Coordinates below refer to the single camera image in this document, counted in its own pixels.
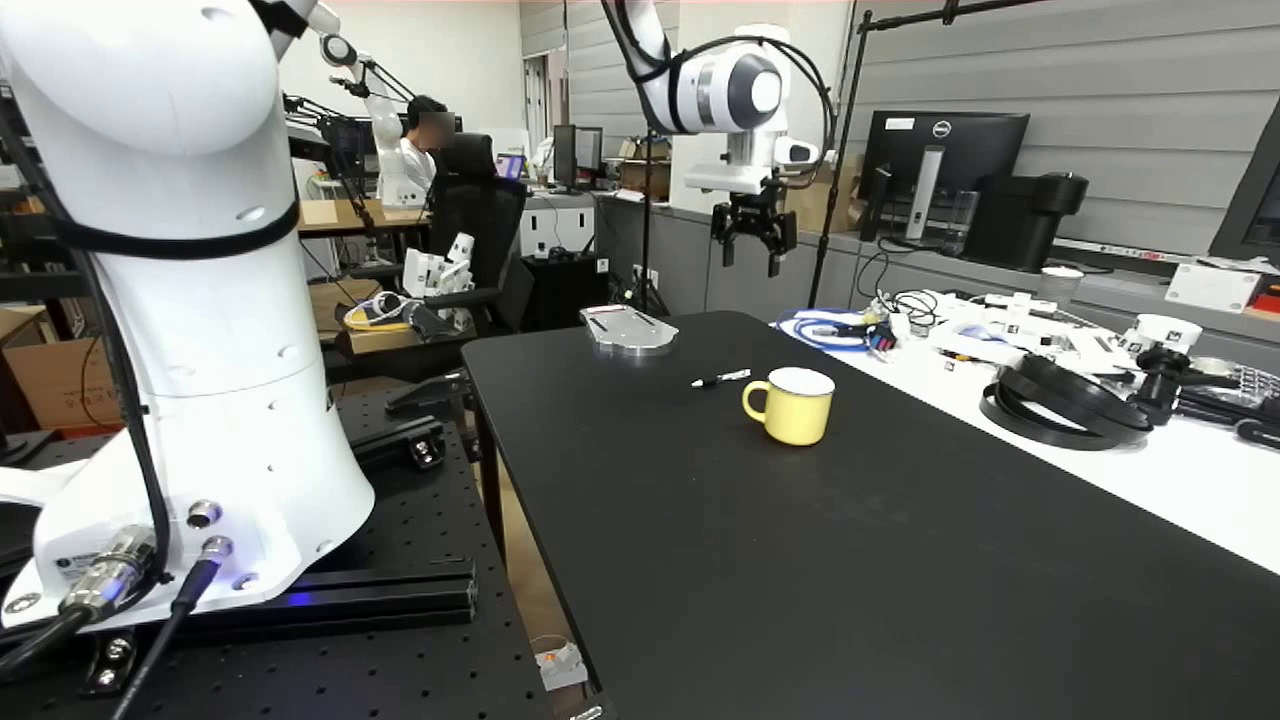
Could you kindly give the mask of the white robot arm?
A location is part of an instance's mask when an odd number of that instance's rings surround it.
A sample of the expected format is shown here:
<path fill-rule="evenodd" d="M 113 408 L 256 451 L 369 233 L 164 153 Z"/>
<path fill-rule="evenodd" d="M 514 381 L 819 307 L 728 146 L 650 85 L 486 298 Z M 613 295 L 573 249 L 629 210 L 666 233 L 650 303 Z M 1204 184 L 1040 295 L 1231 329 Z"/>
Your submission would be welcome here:
<path fill-rule="evenodd" d="M 713 234 L 723 261 L 738 240 L 766 243 L 769 270 L 795 249 L 795 210 L 786 204 L 795 180 L 824 168 L 836 146 L 834 87 L 816 59 L 781 26 L 739 26 L 694 48 L 666 30 L 658 0 L 601 0 L 643 121 L 660 134 L 723 141 L 717 160 L 694 162 L 685 184 L 719 193 Z M 788 68 L 812 87 L 819 134 L 802 141 L 788 124 Z"/>

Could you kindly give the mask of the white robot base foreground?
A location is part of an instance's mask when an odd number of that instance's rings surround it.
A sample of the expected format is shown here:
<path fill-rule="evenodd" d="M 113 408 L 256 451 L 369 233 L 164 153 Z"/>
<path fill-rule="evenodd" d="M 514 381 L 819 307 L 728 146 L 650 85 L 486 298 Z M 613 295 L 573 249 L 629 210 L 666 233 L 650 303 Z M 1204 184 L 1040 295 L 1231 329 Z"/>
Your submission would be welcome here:
<path fill-rule="evenodd" d="M 323 0 L 0 0 L 0 59 L 67 243 L 122 329 L 137 411 L 100 451 L 13 470 L 38 513 L 5 620 L 51 620 L 141 529 L 169 576 L 222 538 L 210 613 L 286 594 L 375 508 L 327 397 L 279 56 Z"/>

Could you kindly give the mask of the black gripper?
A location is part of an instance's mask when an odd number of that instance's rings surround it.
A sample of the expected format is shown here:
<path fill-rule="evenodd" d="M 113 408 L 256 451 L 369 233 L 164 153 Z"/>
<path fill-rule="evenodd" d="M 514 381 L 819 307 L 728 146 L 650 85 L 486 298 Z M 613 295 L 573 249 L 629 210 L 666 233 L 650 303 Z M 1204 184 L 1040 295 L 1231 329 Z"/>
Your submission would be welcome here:
<path fill-rule="evenodd" d="M 769 275 L 781 275 L 786 254 L 795 249 L 795 214 L 786 207 L 786 184 L 766 180 L 758 193 L 732 193 L 713 207 L 713 234 L 723 243 L 723 266 L 738 263 L 738 234 L 758 234 L 769 249 Z"/>

